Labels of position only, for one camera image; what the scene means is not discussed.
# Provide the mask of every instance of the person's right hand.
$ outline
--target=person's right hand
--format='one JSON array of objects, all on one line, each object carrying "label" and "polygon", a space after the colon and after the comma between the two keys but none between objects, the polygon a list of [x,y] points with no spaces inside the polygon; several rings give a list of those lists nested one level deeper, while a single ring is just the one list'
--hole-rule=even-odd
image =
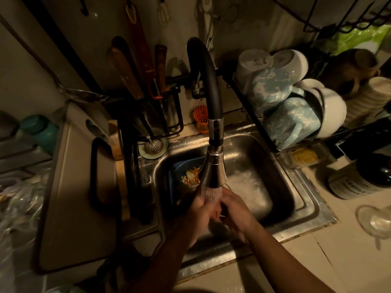
[{"label": "person's right hand", "polygon": [[242,242],[250,244],[249,236],[256,231],[259,223],[251,214],[246,203],[240,196],[225,187],[222,188],[220,200],[228,210],[228,216],[221,217],[221,222],[231,228]]}]

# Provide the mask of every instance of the faucet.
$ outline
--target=faucet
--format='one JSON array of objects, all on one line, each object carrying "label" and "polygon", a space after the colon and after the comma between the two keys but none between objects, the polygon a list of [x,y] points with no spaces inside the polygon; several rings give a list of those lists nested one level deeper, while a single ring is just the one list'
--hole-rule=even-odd
[{"label": "faucet", "polygon": [[203,81],[208,107],[209,146],[198,177],[203,185],[209,188],[219,188],[227,182],[227,175],[222,146],[224,117],[216,71],[208,49],[199,38],[190,38],[186,47],[190,63],[190,77],[196,83],[200,79]]}]

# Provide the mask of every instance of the sink basin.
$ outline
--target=sink basin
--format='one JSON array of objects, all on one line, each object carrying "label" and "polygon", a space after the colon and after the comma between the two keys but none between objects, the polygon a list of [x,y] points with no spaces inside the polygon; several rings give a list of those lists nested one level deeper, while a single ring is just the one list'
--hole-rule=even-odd
[{"label": "sink basin", "polygon": [[[207,146],[208,137],[197,135],[170,143],[167,153],[157,160],[139,159],[143,187],[154,195],[163,239],[181,221],[181,216],[173,215],[168,172],[177,162],[205,156]],[[278,241],[336,221],[304,173],[284,169],[253,124],[226,127],[223,147],[227,186],[243,198],[254,217]],[[185,255],[178,279],[249,253],[226,226],[210,222]]]}]

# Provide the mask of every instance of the hand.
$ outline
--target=hand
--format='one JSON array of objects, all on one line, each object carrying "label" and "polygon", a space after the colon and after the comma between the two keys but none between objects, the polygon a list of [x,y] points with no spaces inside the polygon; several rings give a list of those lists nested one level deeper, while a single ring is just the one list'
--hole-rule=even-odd
[{"label": "hand", "polygon": [[221,222],[227,225],[238,239],[249,245],[249,236],[257,229],[259,223],[240,196],[225,187],[222,189],[221,202],[227,206],[228,215],[221,217]]},{"label": "hand", "polygon": [[209,219],[216,217],[216,209],[220,203],[216,201],[205,202],[205,198],[200,193],[194,198],[189,207],[185,220],[182,225],[182,231],[187,232],[190,237],[190,246],[193,246],[198,237],[203,234],[209,224]]}]

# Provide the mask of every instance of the sink strainer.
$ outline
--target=sink strainer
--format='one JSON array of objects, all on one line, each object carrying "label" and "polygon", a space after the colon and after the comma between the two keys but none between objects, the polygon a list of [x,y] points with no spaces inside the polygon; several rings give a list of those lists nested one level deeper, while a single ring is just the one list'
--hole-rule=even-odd
[{"label": "sink strainer", "polygon": [[144,145],[144,151],[147,154],[155,155],[158,154],[163,149],[163,141],[162,140],[151,140],[150,136],[147,136],[148,143]]},{"label": "sink strainer", "polygon": [[138,146],[138,150],[142,157],[146,159],[156,159],[166,153],[168,148],[167,138],[152,141],[150,136],[147,136],[147,139],[147,143]]}]

